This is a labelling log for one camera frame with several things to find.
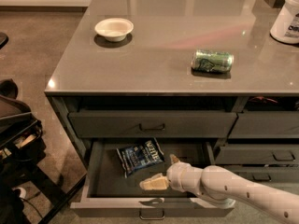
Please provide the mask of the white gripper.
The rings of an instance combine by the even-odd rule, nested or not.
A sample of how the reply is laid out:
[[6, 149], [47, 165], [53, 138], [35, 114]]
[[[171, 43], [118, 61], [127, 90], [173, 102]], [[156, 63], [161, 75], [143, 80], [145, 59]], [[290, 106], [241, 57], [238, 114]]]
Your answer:
[[180, 192], [198, 193], [200, 187], [200, 169], [190, 164], [180, 162], [180, 159], [170, 155], [172, 165], [167, 169], [166, 176], [162, 173], [147, 178], [139, 183], [143, 190], [165, 190], [169, 185]]

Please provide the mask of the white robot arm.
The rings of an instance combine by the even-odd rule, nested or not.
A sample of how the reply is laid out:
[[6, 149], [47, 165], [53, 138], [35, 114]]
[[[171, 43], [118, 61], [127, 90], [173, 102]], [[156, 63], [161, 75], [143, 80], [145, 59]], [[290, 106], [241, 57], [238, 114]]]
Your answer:
[[281, 224], [299, 224], [299, 196], [249, 181], [220, 166], [204, 169], [191, 166], [171, 155], [166, 175], [159, 173], [139, 183], [143, 190], [171, 188], [189, 192], [221, 209], [236, 201], [265, 212]]

